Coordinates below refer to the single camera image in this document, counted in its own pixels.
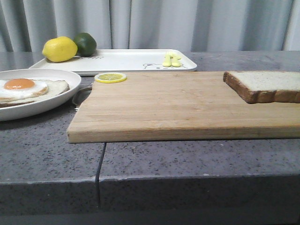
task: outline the lemon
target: lemon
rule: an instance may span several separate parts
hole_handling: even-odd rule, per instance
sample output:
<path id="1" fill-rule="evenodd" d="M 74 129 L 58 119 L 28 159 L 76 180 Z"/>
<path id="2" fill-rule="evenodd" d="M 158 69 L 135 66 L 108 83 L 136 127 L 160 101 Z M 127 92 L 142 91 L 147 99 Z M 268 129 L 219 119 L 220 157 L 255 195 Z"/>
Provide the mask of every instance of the lemon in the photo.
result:
<path id="1" fill-rule="evenodd" d="M 103 73 L 95 76 L 95 81 L 100 83 L 118 83 L 127 79 L 122 73 Z"/>
<path id="2" fill-rule="evenodd" d="M 42 54 L 52 62 L 63 62 L 73 58 L 77 53 L 77 45 L 68 37 L 57 37 L 48 40 Z"/>
<path id="3" fill-rule="evenodd" d="M 79 33 L 73 40 L 78 47 L 78 55 L 82 57 L 89 57 L 94 54 L 97 43 L 89 33 Z"/>

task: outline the white plate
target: white plate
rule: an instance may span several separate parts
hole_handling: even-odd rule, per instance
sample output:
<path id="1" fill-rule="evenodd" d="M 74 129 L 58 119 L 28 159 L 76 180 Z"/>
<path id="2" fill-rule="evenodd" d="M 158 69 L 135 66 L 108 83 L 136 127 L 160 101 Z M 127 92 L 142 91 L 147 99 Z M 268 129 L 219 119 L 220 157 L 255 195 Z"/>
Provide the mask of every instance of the white plate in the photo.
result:
<path id="1" fill-rule="evenodd" d="M 81 82 L 78 74 L 57 69 L 18 69 L 0 72 L 2 80 L 13 78 L 65 80 L 70 90 L 46 100 L 0 108 L 0 121 L 20 119 L 51 110 L 69 100 L 78 91 Z"/>
<path id="2" fill-rule="evenodd" d="M 162 66 L 167 52 L 181 56 L 180 67 Z M 97 50 L 91 57 L 74 57 L 59 63 L 42 59 L 30 68 L 62 69 L 80 75 L 95 75 L 112 71 L 194 71 L 197 65 L 180 51 L 173 49 L 107 49 Z"/>

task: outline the bread slice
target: bread slice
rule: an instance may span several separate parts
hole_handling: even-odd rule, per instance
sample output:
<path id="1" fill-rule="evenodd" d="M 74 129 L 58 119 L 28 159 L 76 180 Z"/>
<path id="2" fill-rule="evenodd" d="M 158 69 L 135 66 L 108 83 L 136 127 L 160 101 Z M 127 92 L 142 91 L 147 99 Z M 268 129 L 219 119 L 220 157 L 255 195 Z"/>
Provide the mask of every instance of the bread slice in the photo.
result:
<path id="1" fill-rule="evenodd" d="M 48 85 L 48 92 L 46 94 L 38 96 L 38 97 L 30 97 L 30 98 L 20 99 L 20 100 L 15 100 L 15 101 L 10 101 L 10 102 L 3 102 L 3 103 L 0 103 L 0 108 L 10 107 L 10 106 L 15 106 L 15 105 L 23 105 L 23 104 L 28 104 L 28 103 L 32 103 L 32 102 L 46 100 L 46 99 L 52 98 L 56 95 L 62 94 L 70 89 L 69 84 L 64 80 L 62 80 L 62 81 L 41 80 L 41 81 L 46 82 Z"/>
<path id="2" fill-rule="evenodd" d="M 300 103 L 299 72 L 226 71 L 223 81 L 249 104 Z"/>

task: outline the countertop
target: countertop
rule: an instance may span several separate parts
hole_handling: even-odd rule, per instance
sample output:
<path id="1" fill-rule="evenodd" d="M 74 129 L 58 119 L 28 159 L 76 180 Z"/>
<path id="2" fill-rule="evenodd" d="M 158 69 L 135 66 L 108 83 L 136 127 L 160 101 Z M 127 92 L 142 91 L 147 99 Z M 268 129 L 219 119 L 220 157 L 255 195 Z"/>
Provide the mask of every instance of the countertop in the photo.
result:
<path id="1" fill-rule="evenodd" d="M 184 54 L 197 71 L 300 71 L 298 51 Z M 0 71 L 42 57 L 1 52 Z M 74 108 L 0 122 L 0 215 L 224 208 L 269 224 L 300 215 L 300 139 L 69 144 Z"/>

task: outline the cutting board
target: cutting board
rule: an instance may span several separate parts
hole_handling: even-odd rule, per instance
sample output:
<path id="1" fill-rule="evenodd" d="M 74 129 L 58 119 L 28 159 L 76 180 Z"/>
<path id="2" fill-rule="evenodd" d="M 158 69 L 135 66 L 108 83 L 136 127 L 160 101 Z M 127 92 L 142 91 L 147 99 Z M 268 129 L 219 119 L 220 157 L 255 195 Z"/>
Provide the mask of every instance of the cutting board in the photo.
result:
<path id="1" fill-rule="evenodd" d="M 223 72 L 135 72 L 94 82 L 70 143 L 300 137 L 300 104 L 247 104 Z"/>

